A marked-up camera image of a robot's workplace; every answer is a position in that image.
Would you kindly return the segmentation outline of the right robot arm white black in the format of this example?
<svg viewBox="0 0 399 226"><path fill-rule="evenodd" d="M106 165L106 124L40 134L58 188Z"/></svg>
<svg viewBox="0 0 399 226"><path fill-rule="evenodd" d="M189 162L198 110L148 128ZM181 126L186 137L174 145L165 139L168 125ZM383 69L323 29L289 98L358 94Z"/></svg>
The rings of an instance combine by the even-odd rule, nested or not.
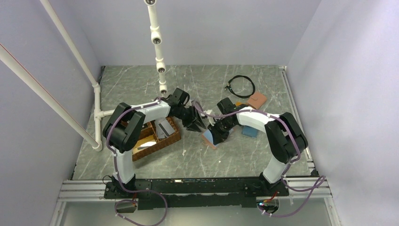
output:
<svg viewBox="0 0 399 226"><path fill-rule="evenodd" d="M248 126L267 135L272 157L260 174L259 189L271 195L278 188L288 166L301 157L308 141L291 113L269 114L246 104L235 105L229 98L221 100L217 107L222 117L210 124L203 136L213 146L224 142L235 126Z"/></svg>

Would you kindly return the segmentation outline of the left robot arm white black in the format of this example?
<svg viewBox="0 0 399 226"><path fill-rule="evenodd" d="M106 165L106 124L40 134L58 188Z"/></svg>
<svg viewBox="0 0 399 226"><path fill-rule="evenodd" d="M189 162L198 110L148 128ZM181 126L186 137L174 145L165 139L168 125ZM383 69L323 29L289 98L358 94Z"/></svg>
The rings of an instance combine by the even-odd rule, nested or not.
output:
<svg viewBox="0 0 399 226"><path fill-rule="evenodd" d="M144 124L167 117L182 121L186 130L200 132L205 128L200 113L193 106L186 106L190 95L176 88L168 97L158 97L152 102L129 105L121 102L109 118L103 136L113 155L113 183L124 198L134 194L136 175L133 167L133 148L139 140Z"/></svg>

